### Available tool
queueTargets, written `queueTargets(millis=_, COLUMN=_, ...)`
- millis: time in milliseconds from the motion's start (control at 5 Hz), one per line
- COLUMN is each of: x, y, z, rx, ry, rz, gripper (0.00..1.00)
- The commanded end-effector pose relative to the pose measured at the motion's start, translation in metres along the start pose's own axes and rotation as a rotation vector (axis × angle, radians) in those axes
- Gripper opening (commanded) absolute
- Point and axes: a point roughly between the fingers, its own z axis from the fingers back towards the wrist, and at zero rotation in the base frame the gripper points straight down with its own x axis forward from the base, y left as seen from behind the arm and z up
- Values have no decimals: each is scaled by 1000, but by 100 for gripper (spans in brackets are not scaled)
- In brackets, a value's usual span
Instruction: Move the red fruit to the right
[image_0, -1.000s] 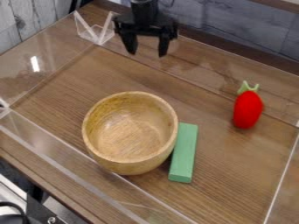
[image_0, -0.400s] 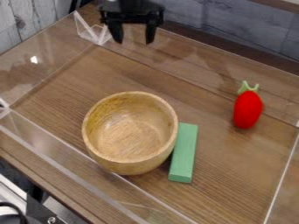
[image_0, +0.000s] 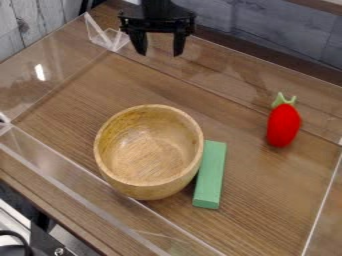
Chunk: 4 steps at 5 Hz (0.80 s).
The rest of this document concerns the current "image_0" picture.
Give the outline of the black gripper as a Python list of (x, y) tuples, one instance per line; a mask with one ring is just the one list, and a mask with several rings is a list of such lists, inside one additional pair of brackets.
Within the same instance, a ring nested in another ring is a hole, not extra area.
[(173, 34), (173, 56), (182, 53), (185, 36), (193, 33), (196, 14), (188, 9), (172, 5), (165, 9), (146, 13), (141, 6), (118, 11), (120, 30), (129, 34), (134, 50), (140, 55), (146, 53), (145, 33)]

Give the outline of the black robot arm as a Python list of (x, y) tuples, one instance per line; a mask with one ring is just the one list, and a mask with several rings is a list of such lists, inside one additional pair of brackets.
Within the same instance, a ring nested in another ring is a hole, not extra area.
[(146, 53), (148, 33), (173, 35), (173, 56), (182, 54), (185, 39), (194, 32), (196, 14), (172, 0), (140, 0), (140, 4), (122, 9), (120, 30), (128, 35), (136, 52)]

